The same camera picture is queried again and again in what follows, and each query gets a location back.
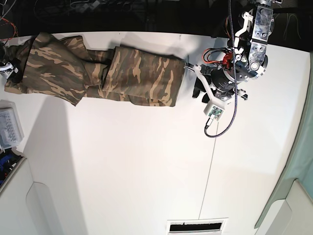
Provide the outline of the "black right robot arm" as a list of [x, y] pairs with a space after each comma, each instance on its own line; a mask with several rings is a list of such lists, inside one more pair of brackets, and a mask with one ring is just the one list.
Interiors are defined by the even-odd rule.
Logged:
[[15, 56], [10, 56], [7, 43], [18, 36], [16, 25], [6, 18], [17, 0], [0, 1], [0, 76], [13, 83], [22, 80], [21, 61]]

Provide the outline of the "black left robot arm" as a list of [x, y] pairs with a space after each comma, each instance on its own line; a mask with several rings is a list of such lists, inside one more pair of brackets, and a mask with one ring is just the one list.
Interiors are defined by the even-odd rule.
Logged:
[[196, 73], [193, 98], [204, 93], [203, 103], [228, 104], [238, 96], [248, 99], [238, 85], [262, 76], [268, 65], [268, 38], [274, 28], [270, 0], [249, 0], [228, 13], [224, 30], [227, 46], [207, 48], [202, 54], [203, 64], [186, 64]]

